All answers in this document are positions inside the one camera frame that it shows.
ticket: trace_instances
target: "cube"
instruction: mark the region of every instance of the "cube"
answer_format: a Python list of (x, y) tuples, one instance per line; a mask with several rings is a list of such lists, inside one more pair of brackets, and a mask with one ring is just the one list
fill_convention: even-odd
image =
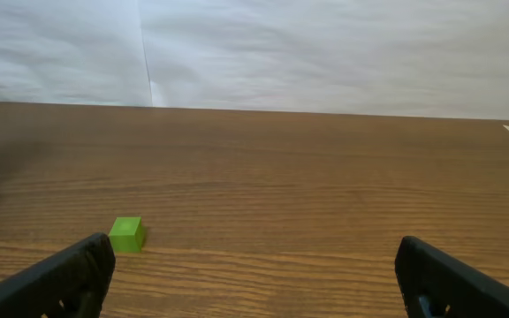
[(110, 231), (110, 242), (115, 252), (138, 253), (144, 239), (140, 217), (118, 217)]

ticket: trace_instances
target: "white backdrop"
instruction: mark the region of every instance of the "white backdrop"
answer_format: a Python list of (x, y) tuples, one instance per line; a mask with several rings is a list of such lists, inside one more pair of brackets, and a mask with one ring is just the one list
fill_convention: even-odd
[(509, 119), (509, 0), (0, 0), (0, 100)]

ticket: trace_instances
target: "green cube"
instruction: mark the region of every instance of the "green cube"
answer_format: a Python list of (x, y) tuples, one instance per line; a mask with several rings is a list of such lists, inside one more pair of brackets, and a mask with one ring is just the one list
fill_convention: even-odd
[(144, 239), (140, 217), (118, 217), (110, 231), (110, 242), (115, 252), (138, 253)]

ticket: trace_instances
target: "cube's front face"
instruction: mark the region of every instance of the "cube's front face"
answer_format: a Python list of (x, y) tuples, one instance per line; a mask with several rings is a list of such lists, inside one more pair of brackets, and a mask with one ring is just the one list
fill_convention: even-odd
[(110, 242), (115, 252), (140, 252), (144, 233), (140, 217), (118, 217), (110, 231)]

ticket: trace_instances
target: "brown wooden surface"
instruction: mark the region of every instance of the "brown wooden surface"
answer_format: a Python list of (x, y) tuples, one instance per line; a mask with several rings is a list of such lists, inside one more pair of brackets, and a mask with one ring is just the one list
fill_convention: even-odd
[(0, 280), (142, 216), (103, 317), (404, 317), (404, 235), (509, 285), (502, 124), (0, 103)]

